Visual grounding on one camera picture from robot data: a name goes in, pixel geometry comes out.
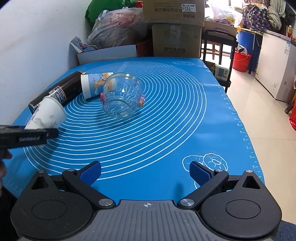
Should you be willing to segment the person's left hand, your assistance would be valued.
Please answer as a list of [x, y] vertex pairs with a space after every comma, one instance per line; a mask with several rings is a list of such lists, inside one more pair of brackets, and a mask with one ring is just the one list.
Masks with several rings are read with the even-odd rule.
[[[3, 154], [2, 159], [11, 159], [13, 156], [12, 154], [6, 150]], [[6, 166], [4, 162], [1, 160], [1, 168], [0, 168], [0, 179], [1, 179], [1, 186], [3, 185], [3, 177], [6, 175]]]

